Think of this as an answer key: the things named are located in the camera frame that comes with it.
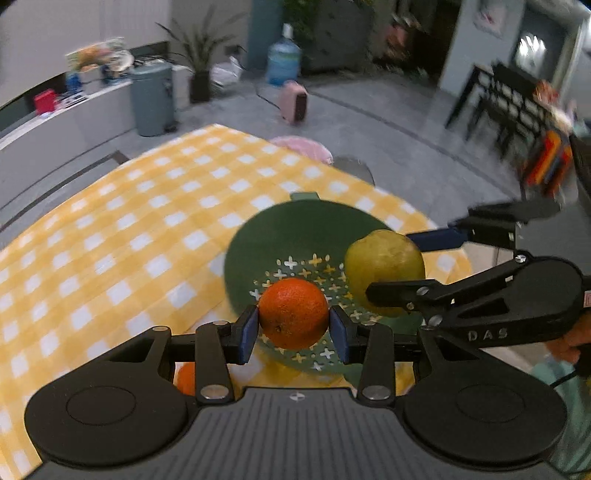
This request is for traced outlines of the right hand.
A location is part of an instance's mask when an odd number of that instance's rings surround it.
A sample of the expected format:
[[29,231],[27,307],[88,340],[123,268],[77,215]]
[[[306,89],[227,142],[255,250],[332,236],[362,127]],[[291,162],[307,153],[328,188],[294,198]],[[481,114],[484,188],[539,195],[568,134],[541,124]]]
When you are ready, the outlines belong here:
[[591,314],[583,314],[573,327],[558,339],[546,343],[548,351],[556,360],[576,365],[579,361],[580,347],[591,342]]

